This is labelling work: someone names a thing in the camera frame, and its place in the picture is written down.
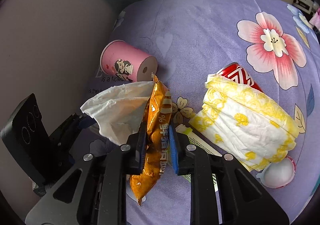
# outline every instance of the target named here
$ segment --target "pink paper cup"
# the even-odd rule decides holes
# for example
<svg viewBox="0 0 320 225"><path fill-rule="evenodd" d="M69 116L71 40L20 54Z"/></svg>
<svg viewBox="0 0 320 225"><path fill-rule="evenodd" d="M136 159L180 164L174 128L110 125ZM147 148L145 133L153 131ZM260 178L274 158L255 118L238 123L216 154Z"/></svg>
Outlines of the pink paper cup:
<svg viewBox="0 0 320 225"><path fill-rule="evenodd" d="M158 63L154 56L122 40L110 42L100 57L100 67L108 75L115 75L131 82L152 81Z"/></svg>

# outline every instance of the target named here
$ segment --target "blue leaf print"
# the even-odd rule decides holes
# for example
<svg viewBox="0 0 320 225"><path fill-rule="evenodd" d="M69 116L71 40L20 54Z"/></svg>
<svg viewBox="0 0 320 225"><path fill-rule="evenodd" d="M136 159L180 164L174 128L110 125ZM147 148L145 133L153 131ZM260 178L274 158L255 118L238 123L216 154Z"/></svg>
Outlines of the blue leaf print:
<svg viewBox="0 0 320 225"><path fill-rule="evenodd" d="M315 107L315 95L313 94L313 88L311 85L308 99L307 99L307 116L309 116L311 114L314 107Z"/></svg>

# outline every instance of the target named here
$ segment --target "black device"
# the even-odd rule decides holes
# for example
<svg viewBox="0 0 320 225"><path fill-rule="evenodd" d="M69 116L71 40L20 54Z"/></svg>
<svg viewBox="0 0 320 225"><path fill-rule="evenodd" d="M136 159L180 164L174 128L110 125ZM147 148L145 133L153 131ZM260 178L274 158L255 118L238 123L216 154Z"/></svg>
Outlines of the black device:
<svg viewBox="0 0 320 225"><path fill-rule="evenodd" d="M26 225L125 225L125 176L140 174L144 167L146 123L108 155L96 158L86 154L72 165L66 149L94 120L72 115L48 137L41 117L32 94L18 105L1 131L5 145L25 172L41 186L52 184L27 215ZM191 225L219 224L213 173L222 224L289 224L282 208L233 155L209 155L189 144L186 135L176 133L173 123L169 129L175 171L178 175L191 174Z"/></svg>

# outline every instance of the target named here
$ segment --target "crumpled tissue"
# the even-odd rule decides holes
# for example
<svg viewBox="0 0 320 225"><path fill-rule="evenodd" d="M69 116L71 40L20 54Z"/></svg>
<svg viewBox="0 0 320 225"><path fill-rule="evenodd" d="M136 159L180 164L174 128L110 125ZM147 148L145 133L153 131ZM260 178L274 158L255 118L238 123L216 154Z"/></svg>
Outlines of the crumpled tissue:
<svg viewBox="0 0 320 225"><path fill-rule="evenodd" d="M219 74L205 86L202 110L189 123L248 170L261 171L295 147L297 124L264 93Z"/></svg>
<svg viewBox="0 0 320 225"><path fill-rule="evenodd" d="M80 109L97 121L102 136L122 145L138 132L154 85L151 81L113 86L88 99Z"/></svg>

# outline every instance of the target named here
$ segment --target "metal screw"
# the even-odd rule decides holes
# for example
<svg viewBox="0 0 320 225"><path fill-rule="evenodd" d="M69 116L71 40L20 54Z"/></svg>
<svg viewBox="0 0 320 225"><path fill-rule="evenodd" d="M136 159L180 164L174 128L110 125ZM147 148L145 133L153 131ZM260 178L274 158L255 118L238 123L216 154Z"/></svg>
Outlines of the metal screw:
<svg viewBox="0 0 320 225"><path fill-rule="evenodd" d="M92 158L93 158L92 154L86 154L83 156L84 161L90 161L90 160L92 160Z"/></svg>
<svg viewBox="0 0 320 225"><path fill-rule="evenodd" d="M228 161L231 161L231 160L233 160L233 155L231 155L231 154L225 154L225 155L224 155L224 159L226 159L226 160L228 160Z"/></svg>
<svg viewBox="0 0 320 225"><path fill-rule="evenodd" d="M126 144L125 144L125 145L122 145L120 149L121 149L122 151L128 151L128 150L130 150L130 148L131 148L130 145L126 145Z"/></svg>
<svg viewBox="0 0 320 225"><path fill-rule="evenodd" d="M194 151L196 149L197 149L197 147L195 145L192 145L192 144L187 145L187 150L189 150L189 151Z"/></svg>

